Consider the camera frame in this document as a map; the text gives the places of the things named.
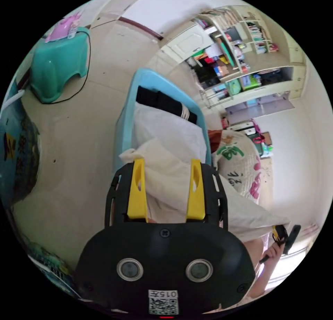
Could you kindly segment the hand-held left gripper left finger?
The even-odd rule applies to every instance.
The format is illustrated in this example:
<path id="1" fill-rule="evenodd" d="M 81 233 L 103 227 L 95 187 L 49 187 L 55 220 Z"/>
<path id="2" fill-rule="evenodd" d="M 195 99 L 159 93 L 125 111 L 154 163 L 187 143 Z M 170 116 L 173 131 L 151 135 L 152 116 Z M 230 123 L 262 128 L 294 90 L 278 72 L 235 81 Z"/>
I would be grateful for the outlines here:
<path id="1" fill-rule="evenodd" d="M 134 160 L 127 208 L 127 216 L 130 220 L 148 220 L 144 168 L 143 158 Z"/>

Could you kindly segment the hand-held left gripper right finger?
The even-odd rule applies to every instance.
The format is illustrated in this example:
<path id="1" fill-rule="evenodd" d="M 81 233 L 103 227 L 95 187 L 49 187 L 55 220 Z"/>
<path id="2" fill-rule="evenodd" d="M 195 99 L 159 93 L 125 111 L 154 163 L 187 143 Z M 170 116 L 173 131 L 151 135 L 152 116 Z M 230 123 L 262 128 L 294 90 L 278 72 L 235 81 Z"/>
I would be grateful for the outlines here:
<path id="1" fill-rule="evenodd" d="M 204 220 L 205 216 L 204 184 L 201 161 L 199 159 L 192 159 L 186 220 Z"/>

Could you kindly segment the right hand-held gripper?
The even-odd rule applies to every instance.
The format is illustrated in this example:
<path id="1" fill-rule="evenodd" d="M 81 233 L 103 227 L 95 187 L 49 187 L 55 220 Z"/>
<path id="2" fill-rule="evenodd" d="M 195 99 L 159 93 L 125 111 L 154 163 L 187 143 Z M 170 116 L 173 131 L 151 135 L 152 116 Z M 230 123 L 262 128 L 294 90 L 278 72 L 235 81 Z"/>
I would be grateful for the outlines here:
<path id="1" fill-rule="evenodd" d="M 272 238 L 274 242 L 281 244 L 286 244 L 288 242 L 289 236 L 286 228 L 283 225 L 275 225 L 272 227 Z M 259 263 L 264 264 L 267 258 L 262 258 Z"/>

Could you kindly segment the person's right hand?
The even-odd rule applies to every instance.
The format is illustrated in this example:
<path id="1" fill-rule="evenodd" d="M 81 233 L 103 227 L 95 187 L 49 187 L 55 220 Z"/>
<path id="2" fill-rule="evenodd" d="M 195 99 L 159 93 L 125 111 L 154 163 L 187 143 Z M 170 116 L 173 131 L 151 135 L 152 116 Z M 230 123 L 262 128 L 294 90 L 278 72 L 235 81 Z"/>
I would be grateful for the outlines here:
<path id="1" fill-rule="evenodd" d="M 274 266 L 278 263 L 283 254 L 284 244 L 279 245 L 274 242 L 264 253 L 263 257 L 267 258 L 264 262 L 265 266 Z"/>

